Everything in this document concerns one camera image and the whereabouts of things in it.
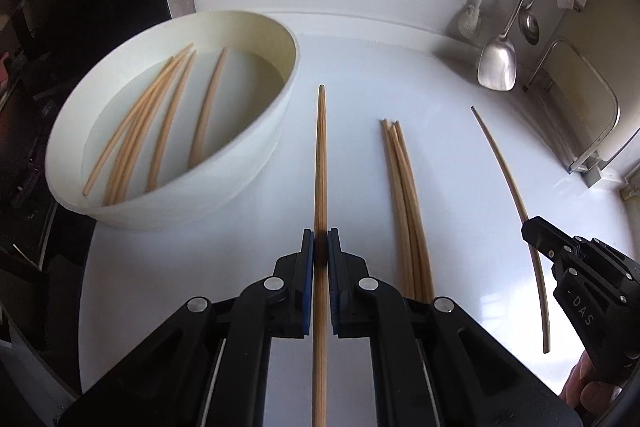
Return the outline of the right hand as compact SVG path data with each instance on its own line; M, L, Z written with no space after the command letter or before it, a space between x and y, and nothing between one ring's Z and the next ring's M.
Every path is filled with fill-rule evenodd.
M621 387L596 380L596 371L584 351L570 371L559 398L573 409L581 405L594 415L602 415L621 392Z

